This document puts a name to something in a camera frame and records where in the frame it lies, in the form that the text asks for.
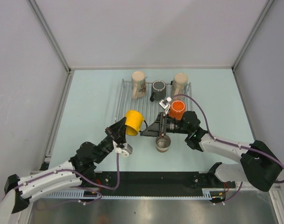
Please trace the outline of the stainless steel cup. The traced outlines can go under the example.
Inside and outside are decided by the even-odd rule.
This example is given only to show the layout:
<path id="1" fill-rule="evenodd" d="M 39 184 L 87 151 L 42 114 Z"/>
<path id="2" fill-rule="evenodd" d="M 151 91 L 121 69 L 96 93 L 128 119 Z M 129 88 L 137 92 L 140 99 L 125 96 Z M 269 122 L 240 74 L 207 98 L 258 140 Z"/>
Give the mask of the stainless steel cup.
<path id="1" fill-rule="evenodd" d="M 171 139 L 169 136 L 165 135 L 163 137 L 157 137 L 155 143 L 157 151 L 164 153 L 168 151 L 171 145 Z"/>

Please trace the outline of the yellow mug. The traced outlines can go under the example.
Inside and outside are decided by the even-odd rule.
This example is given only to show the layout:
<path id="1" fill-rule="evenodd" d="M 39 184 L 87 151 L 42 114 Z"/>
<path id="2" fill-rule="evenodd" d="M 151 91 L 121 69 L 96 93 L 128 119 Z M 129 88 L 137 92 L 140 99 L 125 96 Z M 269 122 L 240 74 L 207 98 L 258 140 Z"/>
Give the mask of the yellow mug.
<path id="1" fill-rule="evenodd" d="M 125 117 L 126 135 L 136 136 L 141 130 L 142 123 L 145 121 L 143 115 L 136 110 L 129 110 Z"/>

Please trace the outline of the silver wire dish rack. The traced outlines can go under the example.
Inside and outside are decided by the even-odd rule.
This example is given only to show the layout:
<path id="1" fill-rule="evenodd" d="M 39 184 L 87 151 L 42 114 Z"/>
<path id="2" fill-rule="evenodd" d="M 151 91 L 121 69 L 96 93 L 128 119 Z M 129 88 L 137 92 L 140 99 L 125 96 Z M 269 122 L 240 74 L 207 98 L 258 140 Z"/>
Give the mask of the silver wire dish rack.
<path id="1" fill-rule="evenodd" d="M 159 105 L 158 101 L 150 101 L 151 82 L 146 83 L 146 95 L 141 98 L 132 98 L 131 81 L 122 80 L 120 89 L 118 90 L 118 101 L 115 111 L 114 120 L 118 121 L 129 110 L 136 110 L 141 113 L 148 124 L 152 123 L 158 116 L 159 112 L 165 110 Z"/>

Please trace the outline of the orange mug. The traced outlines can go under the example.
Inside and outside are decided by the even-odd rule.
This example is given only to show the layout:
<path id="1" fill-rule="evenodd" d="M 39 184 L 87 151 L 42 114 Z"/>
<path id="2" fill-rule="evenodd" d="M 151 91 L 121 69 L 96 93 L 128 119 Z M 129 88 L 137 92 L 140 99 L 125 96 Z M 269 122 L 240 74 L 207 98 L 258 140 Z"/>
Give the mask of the orange mug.
<path id="1" fill-rule="evenodd" d="M 170 105 L 168 115 L 173 119 L 181 120 L 185 111 L 186 111 L 185 103 L 181 100 L 174 100 Z"/>

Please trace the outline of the dark green mug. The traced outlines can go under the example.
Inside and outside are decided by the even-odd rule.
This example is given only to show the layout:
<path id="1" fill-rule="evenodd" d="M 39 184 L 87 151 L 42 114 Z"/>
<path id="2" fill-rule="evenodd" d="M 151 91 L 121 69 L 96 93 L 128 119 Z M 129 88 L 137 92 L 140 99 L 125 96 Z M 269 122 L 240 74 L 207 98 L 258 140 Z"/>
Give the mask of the dark green mug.
<path id="1" fill-rule="evenodd" d="M 167 86 L 166 83 L 162 80 L 156 80 L 152 83 L 151 86 L 151 96 L 150 101 L 160 101 L 166 97 Z"/>

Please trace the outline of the beige decorated mug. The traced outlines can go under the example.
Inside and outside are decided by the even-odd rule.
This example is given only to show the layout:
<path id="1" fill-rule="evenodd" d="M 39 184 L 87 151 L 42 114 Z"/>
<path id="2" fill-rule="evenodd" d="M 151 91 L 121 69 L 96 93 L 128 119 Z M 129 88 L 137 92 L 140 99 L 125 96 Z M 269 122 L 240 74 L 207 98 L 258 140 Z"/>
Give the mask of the beige decorated mug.
<path id="1" fill-rule="evenodd" d="M 142 71 L 135 71 L 131 76 L 132 99 L 146 95 L 146 76 Z"/>

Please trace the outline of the beige plain mug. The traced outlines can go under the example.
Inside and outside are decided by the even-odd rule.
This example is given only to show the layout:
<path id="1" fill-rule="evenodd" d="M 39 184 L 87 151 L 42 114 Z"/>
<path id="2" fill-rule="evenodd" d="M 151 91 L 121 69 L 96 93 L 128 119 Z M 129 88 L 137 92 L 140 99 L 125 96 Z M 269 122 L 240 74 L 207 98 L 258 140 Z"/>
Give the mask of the beige plain mug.
<path id="1" fill-rule="evenodd" d="M 188 76 L 185 73 L 177 73 L 172 81 L 170 96 L 174 98 L 178 94 L 186 94 Z"/>

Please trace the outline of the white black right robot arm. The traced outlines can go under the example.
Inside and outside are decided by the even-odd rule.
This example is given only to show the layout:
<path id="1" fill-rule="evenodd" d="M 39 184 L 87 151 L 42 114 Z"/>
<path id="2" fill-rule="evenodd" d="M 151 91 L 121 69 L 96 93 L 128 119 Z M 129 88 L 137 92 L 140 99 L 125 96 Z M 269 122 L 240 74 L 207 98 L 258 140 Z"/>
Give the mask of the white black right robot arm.
<path id="1" fill-rule="evenodd" d="M 184 112 L 181 120 L 160 112 L 140 135 L 163 137 L 167 133 L 187 134 L 185 142 L 189 148 L 235 161 L 235 164 L 217 162 L 211 167 L 208 182 L 213 187 L 219 187 L 224 182 L 249 182 L 258 190 L 267 192 L 283 170 L 276 156 L 262 141 L 235 143 L 214 137 L 200 127 L 200 120 L 194 111 Z"/>

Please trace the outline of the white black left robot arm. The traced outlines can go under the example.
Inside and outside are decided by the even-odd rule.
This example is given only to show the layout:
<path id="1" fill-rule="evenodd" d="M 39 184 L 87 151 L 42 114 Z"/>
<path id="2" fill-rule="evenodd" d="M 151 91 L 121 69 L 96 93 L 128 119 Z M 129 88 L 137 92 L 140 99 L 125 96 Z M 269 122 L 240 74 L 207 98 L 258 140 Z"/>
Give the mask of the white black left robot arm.
<path id="1" fill-rule="evenodd" d="M 35 175 L 19 177 L 13 174 L 7 178 L 5 194 L 14 195 L 11 213 L 26 209 L 31 202 L 54 191 L 68 187 L 92 186 L 96 181 L 95 169 L 112 151 L 118 152 L 126 143 L 126 118 L 105 129 L 106 137 L 95 145 L 81 144 L 76 154 L 64 163 Z"/>

